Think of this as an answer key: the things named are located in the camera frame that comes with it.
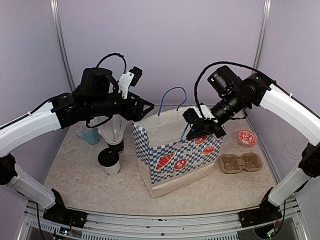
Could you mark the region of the checkered paper takeout bag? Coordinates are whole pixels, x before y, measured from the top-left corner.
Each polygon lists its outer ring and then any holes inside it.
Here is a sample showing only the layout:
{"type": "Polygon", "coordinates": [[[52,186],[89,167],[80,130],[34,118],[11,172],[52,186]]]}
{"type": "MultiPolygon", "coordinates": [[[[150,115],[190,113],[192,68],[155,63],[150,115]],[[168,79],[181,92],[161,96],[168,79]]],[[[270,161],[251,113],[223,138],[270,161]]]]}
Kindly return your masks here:
{"type": "Polygon", "coordinates": [[[132,123],[139,172],[153,199],[209,175],[219,155],[222,138],[211,134],[186,139],[186,110],[182,103],[172,110],[159,108],[132,123]]]}

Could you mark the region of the brown cardboard cup carrier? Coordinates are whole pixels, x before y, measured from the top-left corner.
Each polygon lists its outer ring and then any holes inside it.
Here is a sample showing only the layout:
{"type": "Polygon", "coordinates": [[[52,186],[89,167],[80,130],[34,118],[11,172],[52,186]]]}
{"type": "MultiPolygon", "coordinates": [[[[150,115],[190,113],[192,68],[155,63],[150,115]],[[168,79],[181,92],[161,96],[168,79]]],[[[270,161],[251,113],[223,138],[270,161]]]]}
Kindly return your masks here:
{"type": "Polygon", "coordinates": [[[222,154],[218,162],[225,174],[238,174],[242,171],[256,172],[259,171],[263,164],[261,158],[254,152],[236,154],[222,154]]]}

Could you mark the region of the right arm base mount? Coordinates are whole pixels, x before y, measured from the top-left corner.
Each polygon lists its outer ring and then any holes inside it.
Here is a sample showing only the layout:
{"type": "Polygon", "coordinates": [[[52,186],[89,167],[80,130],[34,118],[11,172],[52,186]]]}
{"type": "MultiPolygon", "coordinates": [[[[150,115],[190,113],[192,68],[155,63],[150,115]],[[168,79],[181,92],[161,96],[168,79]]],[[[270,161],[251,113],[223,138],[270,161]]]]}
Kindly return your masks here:
{"type": "Polygon", "coordinates": [[[257,208],[243,210],[238,213],[242,228],[268,223],[283,217],[280,207],[268,201],[269,193],[272,189],[271,187],[267,191],[257,208]]]}

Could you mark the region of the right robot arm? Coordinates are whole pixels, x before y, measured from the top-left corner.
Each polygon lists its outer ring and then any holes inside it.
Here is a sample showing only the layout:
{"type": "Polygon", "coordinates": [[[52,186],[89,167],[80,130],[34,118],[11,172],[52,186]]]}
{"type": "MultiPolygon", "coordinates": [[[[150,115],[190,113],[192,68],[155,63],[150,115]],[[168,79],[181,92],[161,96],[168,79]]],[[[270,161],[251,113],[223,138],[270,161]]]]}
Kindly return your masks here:
{"type": "Polygon", "coordinates": [[[235,119],[235,114],[252,106],[261,107],[295,128],[308,141],[301,161],[275,187],[265,194],[256,210],[256,218],[266,222],[293,193],[320,175],[320,116],[283,90],[263,72],[240,63],[218,61],[209,64],[194,84],[195,106],[183,113],[190,125],[187,140],[214,134],[226,135],[222,125],[235,119]],[[198,99],[198,85],[206,71],[219,66],[207,79],[221,101],[208,108],[198,99]]]}

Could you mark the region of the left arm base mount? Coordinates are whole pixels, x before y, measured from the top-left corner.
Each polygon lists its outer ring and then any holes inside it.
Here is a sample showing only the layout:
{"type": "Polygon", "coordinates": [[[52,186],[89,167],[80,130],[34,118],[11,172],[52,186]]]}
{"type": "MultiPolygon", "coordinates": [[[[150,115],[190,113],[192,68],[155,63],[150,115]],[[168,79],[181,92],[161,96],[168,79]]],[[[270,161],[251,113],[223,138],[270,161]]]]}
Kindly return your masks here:
{"type": "Polygon", "coordinates": [[[44,211],[43,218],[54,223],[83,229],[88,214],[84,211],[66,208],[60,193],[53,188],[51,190],[55,202],[52,207],[44,211]]]}

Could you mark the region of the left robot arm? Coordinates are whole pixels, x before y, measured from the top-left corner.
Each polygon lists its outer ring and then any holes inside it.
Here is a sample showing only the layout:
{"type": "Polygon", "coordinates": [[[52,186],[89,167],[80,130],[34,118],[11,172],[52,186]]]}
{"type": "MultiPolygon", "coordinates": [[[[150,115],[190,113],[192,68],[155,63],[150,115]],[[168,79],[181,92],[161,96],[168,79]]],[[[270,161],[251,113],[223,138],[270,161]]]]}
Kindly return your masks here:
{"type": "Polygon", "coordinates": [[[109,69],[92,67],[83,71],[80,85],[72,93],[51,97],[36,109],[0,127],[0,184],[28,197],[57,221],[70,218],[60,193],[48,189],[28,175],[17,163],[11,151],[44,134],[63,130],[78,122],[90,123],[96,117],[111,120],[120,115],[127,121],[138,122],[155,105],[129,91],[142,76],[133,67],[119,80],[109,69]]]}

